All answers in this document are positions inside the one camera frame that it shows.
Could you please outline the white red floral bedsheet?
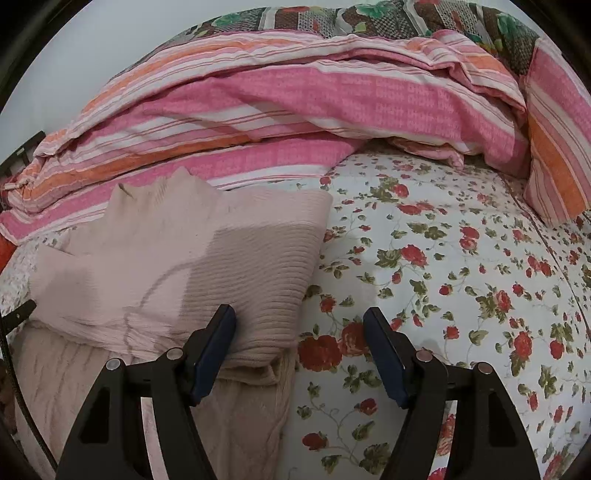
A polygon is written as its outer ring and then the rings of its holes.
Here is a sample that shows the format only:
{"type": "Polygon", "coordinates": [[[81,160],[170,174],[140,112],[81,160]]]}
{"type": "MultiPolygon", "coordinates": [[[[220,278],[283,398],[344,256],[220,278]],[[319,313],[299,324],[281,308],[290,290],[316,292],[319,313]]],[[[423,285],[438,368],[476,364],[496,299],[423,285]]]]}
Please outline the white red floral bedsheet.
{"type": "Polygon", "coordinates": [[[490,362],[545,479],[590,437],[590,219],[545,227],[518,181],[396,151],[367,151],[284,190],[331,193],[327,240],[304,300],[304,347],[283,430],[281,479],[374,479],[403,421],[365,353],[360,321],[450,364],[490,362]]]}

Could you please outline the dark wooden headboard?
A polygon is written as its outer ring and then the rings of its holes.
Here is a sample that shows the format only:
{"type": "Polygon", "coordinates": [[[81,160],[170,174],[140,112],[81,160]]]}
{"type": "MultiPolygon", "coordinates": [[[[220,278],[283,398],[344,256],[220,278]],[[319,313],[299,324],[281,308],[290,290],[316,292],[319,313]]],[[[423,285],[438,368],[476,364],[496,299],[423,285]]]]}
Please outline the dark wooden headboard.
{"type": "Polygon", "coordinates": [[[45,136],[44,131],[38,131],[1,162],[1,184],[9,182],[32,162],[34,151],[45,136]]]}

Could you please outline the pale pink knit sweater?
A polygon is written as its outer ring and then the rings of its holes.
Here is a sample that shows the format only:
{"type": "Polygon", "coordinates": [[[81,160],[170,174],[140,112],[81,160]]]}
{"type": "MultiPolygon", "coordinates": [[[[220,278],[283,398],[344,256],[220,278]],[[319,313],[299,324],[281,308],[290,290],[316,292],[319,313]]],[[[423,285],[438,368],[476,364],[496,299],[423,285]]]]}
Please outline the pale pink knit sweater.
{"type": "Polygon", "coordinates": [[[273,478],[331,207],[322,190],[221,191],[178,169],[117,186],[101,218],[41,246],[16,375],[52,453],[107,360],[151,361],[228,304],[235,337],[192,416],[218,478],[273,478]]]}

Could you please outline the dark floral patchwork quilt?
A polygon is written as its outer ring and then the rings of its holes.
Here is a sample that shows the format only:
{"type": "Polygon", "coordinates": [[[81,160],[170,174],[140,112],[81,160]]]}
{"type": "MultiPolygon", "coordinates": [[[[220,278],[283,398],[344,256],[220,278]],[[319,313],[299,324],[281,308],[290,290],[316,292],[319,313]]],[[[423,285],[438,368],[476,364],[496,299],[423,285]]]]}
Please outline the dark floral patchwork quilt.
{"type": "Polygon", "coordinates": [[[170,45],[201,37],[264,30],[297,30],[324,38],[356,34],[409,39],[439,30],[466,36],[509,67],[527,73],[539,35],[519,19],[496,8],[466,1],[379,1],[344,8],[259,7],[215,17],[172,37],[170,45]]]}

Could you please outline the pink orange striped blanket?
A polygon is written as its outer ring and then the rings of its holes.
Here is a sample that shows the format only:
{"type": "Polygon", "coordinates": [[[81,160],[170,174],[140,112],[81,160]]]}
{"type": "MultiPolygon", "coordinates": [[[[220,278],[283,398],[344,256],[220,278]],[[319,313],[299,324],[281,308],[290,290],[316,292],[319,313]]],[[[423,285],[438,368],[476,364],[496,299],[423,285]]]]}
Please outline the pink orange striped blanket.
{"type": "Polygon", "coordinates": [[[590,96],[538,40],[516,77],[467,36],[407,40],[238,32],[166,48],[112,78],[2,186],[20,243],[96,218],[114,180],[182,158],[212,183],[322,176],[367,139],[522,178],[549,226],[590,207],[590,96]]]}

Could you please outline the red orange pillow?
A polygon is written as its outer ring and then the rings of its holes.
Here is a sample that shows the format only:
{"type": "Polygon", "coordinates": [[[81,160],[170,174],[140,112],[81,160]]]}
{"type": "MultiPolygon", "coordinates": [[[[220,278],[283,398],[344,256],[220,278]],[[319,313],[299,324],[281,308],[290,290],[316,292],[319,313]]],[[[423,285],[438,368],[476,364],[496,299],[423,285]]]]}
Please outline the red orange pillow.
{"type": "Polygon", "coordinates": [[[4,270],[15,250],[16,246],[12,242],[0,236],[0,272],[4,270]]]}

